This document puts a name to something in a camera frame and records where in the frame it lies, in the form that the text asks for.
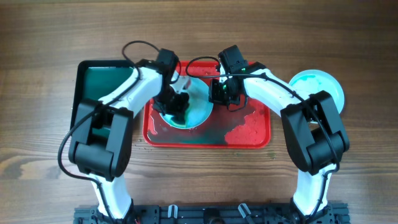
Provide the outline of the large white plate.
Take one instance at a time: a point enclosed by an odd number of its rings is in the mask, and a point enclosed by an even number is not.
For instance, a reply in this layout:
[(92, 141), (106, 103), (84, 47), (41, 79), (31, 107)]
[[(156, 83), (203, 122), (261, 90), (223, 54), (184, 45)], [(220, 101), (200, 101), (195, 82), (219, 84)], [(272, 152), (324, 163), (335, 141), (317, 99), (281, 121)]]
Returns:
[(176, 93), (187, 93), (188, 108), (182, 119), (171, 114), (160, 117), (171, 127), (177, 129), (192, 129), (204, 123), (210, 116), (213, 103), (208, 100), (209, 86), (199, 78), (180, 76), (176, 83), (171, 84)]

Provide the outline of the small white plate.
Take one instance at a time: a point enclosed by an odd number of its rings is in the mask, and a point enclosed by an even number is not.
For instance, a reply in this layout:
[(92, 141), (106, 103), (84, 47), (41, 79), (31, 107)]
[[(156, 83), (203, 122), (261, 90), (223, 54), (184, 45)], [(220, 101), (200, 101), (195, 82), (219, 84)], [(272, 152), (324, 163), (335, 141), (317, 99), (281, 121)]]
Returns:
[(306, 90), (310, 93), (318, 93), (326, 91), (329, 93), (341, 114), (345, 106), (345, 94), (342, 86), (335, 77), (322, 70), (304, 70), (296, 74), (290, 81), (289, 85), (300, 90)]

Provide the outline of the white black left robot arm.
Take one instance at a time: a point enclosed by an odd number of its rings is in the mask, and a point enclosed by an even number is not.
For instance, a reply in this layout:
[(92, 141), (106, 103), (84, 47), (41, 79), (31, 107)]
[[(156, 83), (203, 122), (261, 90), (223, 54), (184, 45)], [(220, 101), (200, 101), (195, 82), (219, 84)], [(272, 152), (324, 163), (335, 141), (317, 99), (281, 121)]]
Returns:
[[(108, 95), (93, 100), (83, 97), (84, 79), (91, 68), (123, 68), (130, 76)], [(172, 59), (86, 60), (78, 66), (78, 83), (73, 122), (65, 141), (70, 142), (68, 157), (76, 164), (82, 180), (90, 181), (99, 205), (90, 221), (134, 223), (134, 203), (127, 192), (124, 171), (129, 163), (135, 115), (154, 100), (162, 114), (183, 121), (188, 108), (188, 94), (177, 93), (181, 63)]]

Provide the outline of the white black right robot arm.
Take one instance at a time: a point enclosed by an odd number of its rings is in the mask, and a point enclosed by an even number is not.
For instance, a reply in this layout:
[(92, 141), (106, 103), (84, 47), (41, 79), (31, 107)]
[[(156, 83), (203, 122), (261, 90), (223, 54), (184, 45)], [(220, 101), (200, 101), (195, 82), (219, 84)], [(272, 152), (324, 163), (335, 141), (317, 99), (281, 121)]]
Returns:
[(260, 101), (282, 121), (287, 152), (298, 168), (293, 205), (306, 222), (318, 218), (327, 206), (330, 177), (339, 171), (349, 139), (333, 97), (312, 93), (277, 78), (261, 63), (234, 73), (216, 66), (220, 78), (237, 78), (246, 96)]

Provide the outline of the red plastic tray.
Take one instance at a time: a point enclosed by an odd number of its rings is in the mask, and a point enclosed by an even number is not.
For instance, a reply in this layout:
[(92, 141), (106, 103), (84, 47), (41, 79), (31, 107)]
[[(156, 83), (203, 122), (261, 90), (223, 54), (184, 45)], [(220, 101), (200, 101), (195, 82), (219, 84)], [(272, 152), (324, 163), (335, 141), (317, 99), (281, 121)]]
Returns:
[(209, 118), (192, 129), (171, 127), (153, 104), (151, 100), (144, 108), (142, 134), (155, 147), (257, 149), (271, 139), (270, 110), (251, 98), (235, 112), (213, 104)]

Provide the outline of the black tub with green water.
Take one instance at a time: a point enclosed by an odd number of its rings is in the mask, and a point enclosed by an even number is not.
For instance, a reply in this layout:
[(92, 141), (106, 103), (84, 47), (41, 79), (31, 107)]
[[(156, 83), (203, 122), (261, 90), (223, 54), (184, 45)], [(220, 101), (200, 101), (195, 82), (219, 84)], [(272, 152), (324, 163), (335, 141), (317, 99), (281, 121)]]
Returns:
[(98, 100), (117, 89), (133, 73), (125, 60), (84, 60), (77, 67), (70, 127), (82, 99)]

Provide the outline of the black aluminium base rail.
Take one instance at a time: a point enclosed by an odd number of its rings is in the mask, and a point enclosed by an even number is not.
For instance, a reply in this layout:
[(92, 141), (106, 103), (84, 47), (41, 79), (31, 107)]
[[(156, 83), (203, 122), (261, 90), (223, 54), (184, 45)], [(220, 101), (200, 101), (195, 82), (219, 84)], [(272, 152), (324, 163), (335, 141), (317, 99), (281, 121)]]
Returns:
[[(97, 206), (85, 206), (75, 209), (73, 223), (112, 223), (100, 212)], [(289, 203), (269, 203), (265, 205), (247, 205), (242, 203), (233, 206), (177, 206), (169, 205), (134, 205), (127, 212), (125, 219), (115, 219), (115, 223), (305, 223), (298, 211)], [(346, 203), (329, 203), (320, 210), (310, 223), (349, 224), (348, 205)]]

